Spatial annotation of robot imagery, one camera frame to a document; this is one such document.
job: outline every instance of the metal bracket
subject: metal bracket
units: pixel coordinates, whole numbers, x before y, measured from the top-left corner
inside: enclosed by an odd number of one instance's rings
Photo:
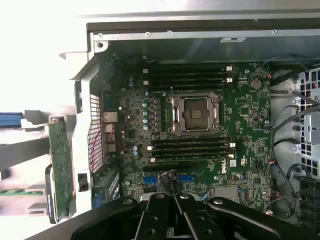
[[[195,130],[187,129],[184,116],[184,112],[186,111],[185,101],[195,99],[206,100],[206,109],[209,112],[207,128]],[[220,125],[219,121],[219,101],[222,99],[223,96],[215,94],[214,92],[184,93],[169,96],[167,102],[172,104],[173,123],[172,127],[168,128],[168,132],[178,136],[194,136],[212,134],[224,130],[224,127]]]

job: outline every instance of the mesh grille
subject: mesh grille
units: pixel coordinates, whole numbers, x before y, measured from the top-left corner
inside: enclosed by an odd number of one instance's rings
[[[319,68],[316,70],[313,70],[310,72],[310,74],[305,73],[304,79],[300,80],[300,93],[306,97],[313,98],[314,91],[318,91],[318,88],[320,89],[320,70]],[[300,111],[303,111],[305,109],[311,108],[311,104],[307,104],[306,101],[303,99],[300,100]],[[302,125],[305,122],[305,116],[301,116],[301,123]],[[306,166],[306,168],[309,170],[309,172],[312,174],[313,177],[319,178],[320,177],[320,171],[319,171],[319,165],[320,165],[320,159],[319,159],[319,153],[320,153],[320,147],[317,144],[312,144],[305,142],[305,129],[304,127],[301,128],[301,163]]]
[[[100,98],[90,95],[91,125],[88,132],[90,170],[95,173],[103,165]]]

